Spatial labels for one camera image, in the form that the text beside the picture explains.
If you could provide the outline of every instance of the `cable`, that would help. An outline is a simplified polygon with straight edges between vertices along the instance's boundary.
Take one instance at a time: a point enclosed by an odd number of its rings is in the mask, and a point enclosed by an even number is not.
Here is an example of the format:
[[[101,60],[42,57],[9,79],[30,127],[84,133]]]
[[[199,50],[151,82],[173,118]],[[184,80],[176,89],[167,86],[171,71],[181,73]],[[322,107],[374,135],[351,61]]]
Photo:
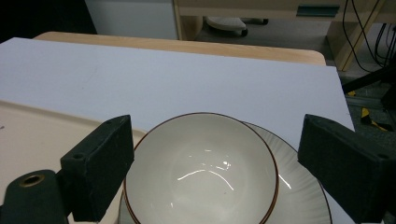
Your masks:
[[[380,58],[380,59],[385,59],[386,60],[386,57],[383,57],[383,56],[381,56],[379,53],[378,53],[378,48],[379,48],[379,43],[381,42],[381,39],[382,39],[382,35],[384,34],[384,31],[385,31],[385,28],[387,27],[387,24],[386,23],[383,23],[382,24],[382,26],[381,26],[381,29],[379,30],[379,33],[378,33],[378,36],[377,36],[377,38],[376,38],[376,41],[375,41],[375,58],[378,60],[378,58]]]
[[[393,51],[394,51],[394,44],[395,44],[394,40],[395,40],[395,32],[393,32],[392,39],[390,40],[390,45],[389,45],[389,49],[388,49],[388,53],[387,53],[387,57],[386,57],[385,63],[387,62],[387,60],[389,58],[392,58]]]
[[[354,48],[353,48],[353,46],[352,46],[352,43],[350,42],[349,37],[347,36],[347,29],[346,29],[346,25],[345,25],[345,23],[346,23],[347,3],[348,3],[348,0],[346,0],[346,5],[345,5],[345,8],[344,8],[344,13],[343,13],[343,22],[342,22],[342,23],[343,23],[344,34],[345,34],[345,36],[346,36],[346,41],[347,41],[347,43],[349,44],[349,46],[351,47],[351,49],[352,49],[353,56],[355,57],[355,60],[356,60],[356,63],[358,64],[358,66],[359,66],[362,70],[364,70],[365,72],[372,73],[371,71],[369,71],[369,70],[367,70],[367,69],[365,69],[365,68],[363,68],[363,67],[361,66],[361,63],[359,62],[358,56],[357,56],[357,54],[356,54],[356,51],[354,50]]]
[[[361,17],[359,16],[358,10],[356,9],[356,6],[355,6],[355,0],[351,0],[351,1],[352,1],[352,6],[353,6],[353,10],[354,10],[354,12],[355,12],[356,18],[358,19],[358,22],[359,22],[359,26],[361,27],[361,32],[363,33],[364,40],[365,40],[365,42],[366,42],[367,48],[368,48],[368,50],[369,50],[369,52],[370,52],[370,54],[371,54],[373,60],[374,60],[379,66],[383,67],[383,65],[381,65],[381,62],[379,62],[379,61],[376,59],[376,57],[374,56],[374,54],[373,54],[373,52],[372,52],[372,50],[371,50],[371,48],[370,48],[369,42],[368,42],[368,40],[367,40],[366,32],[364,31],[364,27],[363,27],[363,25],[362,25],[362,23],[361,23]],[[378,5],[378,2],[379,2],[379,0],[376,1],[375,5],[374,5],[374,8],[373,8],[373,10],[372,10],[372,13],[374,12],[376,6]]]
[[[392,40],[390,41],[390,55],[389,55],[389,60],[391,60],[394,55],[393,52],[395,50],[395,46],[396,46],[396,26],[393,28],[393,36],[392,36]]]
[[[390,31],[390,26],[388,27],[388,31],[387,31],[387,39],[385,40],[387,42],[387,47],[390,48],[390,43],[388,43],[388,37],[389,37],[389,31]]]

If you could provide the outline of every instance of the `ceramic dish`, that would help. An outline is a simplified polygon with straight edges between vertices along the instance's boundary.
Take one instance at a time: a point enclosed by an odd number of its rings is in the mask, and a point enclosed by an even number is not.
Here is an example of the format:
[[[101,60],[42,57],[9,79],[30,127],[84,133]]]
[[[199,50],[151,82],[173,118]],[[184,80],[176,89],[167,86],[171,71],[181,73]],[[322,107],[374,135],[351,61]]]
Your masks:
[[[266,223],[332,223],[323,189],[297,161],[297,151],[275,134],[252,124],[248,126],[271,148],[279,171],[276,205]]]
[[[276,203],[271,150],[236,119],[169,119],[142,139],[134,158],[124,186],[136,223],[263,223]]]

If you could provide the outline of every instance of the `white bowl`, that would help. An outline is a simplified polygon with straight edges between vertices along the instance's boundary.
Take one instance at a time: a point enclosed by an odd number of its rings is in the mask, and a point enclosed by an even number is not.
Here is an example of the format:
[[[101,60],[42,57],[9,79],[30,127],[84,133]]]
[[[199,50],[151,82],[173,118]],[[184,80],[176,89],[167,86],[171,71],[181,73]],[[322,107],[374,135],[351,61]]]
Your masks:
[[[262,138],[230,117],[169,119],[138,144],[125,180],[136,223],[263,223],[278,190]]]

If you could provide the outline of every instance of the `bowl rim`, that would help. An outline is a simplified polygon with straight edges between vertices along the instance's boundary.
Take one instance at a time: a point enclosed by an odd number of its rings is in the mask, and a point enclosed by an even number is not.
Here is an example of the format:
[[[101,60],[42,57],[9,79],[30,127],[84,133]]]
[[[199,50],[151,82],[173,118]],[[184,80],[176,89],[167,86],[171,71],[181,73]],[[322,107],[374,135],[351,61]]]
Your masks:
[[[265,223],[265,222],[267,221],[267,219],[269,218],[269,216],[271,216],[271,213],[273,212],[273,210],[274,210],[274,208],[275,208],[276,199],[277,199],[277,194],[278,194],[278,190],[279,190],[279,173],[278,173],[278,170],[277,170],[276,160],[275,160],[275,157],[274,157],[274,154],[273,154],[271,148],[268,146],[268,144],[265,142],[265,140],[264,140],[256,131],[254,131],[251,127],[249,127],[248,125],[246,125],[245,122],[243,122],[243,121],[241,121],[241,120],[239,120],[239,119],[235,119],[235,118],[233,118],[233,117],[231,117],[231,116],[224,115],[224,114],[220,114],[220,113],[215,113],[215,112],[192,112],[192,113],[186,113],[186,114],[178,115],[178,116],[175,116],[175,117],[173,117],[173,118],[167,119],[167,120],[161,122],[160,124],[157,124],[157,125],[156,125],[155,127],[153,127],[152,129],[150,129],[150,130],[142,137],[142,139],[140,139],[140,141],[136,144],[136,146],[134,147],[134,151],[137,151],[137,150],[138,150],[138,147],[140,146],[140,143],[143,142],[143,140],[146,138],[146,136],[148,136],[150,133],[152,133],[154,130],[158,129],[159,127],[163,126],[163,124],[165,124],[166,122],[169,122],[169,121],[174,120],[174,119],[179,119],[179,118],[182,118],[182,117],[192,116],[192,115],[215,115],[215,116],[220,116],[220,117],[224,117],[224,118],[227,118],[227,119],[232,119],[233,121],[236,121],[236,122],[242,124],[243,126],[247,127],[249,130],[251,130],[254,134],[256,134],[256,135],[264,142],[264,144],[265,144],[266,147],[267,147],[268,152],[269,152],[270,155],[271,155],[271,159],[272,159],[272,161],[273,161],[273,163],[274,163],[275,175],[276,175],[276,186],[275,186],[275,191],[274,191],[273,199],[272,199],[271,204],[270,204],[268,210],[266,211],[264,217],[263,217],[262,220],[259,222],[259,224]],[[129,199],[128,199],[126,178],[127,178],[127,177],[125,176],[124,180],[122,181],[122,191],[123,191],[124,201],[125,201],[127,210],[128,210],[128,212],[129,212],[129,214],[131,215],[131,217],[132,217],[134,223],[136,223],[136,224],[141,224],[141,222],[140,222],[139,219],[137,218],[136,214],[134,213],[134,210],[132,209],[132,206],[131,206],[131,204],[130,204],[130,202],[129,202]]]

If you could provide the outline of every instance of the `screw hole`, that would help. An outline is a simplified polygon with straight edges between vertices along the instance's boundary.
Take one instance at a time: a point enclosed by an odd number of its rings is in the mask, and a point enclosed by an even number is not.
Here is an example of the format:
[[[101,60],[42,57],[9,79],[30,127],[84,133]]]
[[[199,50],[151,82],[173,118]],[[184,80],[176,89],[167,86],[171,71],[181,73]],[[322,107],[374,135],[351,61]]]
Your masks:
[[[80,160],[80,159],[84,158],[84,154],[82,154],[82,153],[75,154],[73,156],[73,158],[76,160]]]
[[[20,186],[24,187],[24,188],[29,188],[29,187],[32,187],[32,186],[40,183],[43,180],[44,180],[43,175],[31,175],[31,176],[24,178],[22,180],[22,182],[20,183]]]

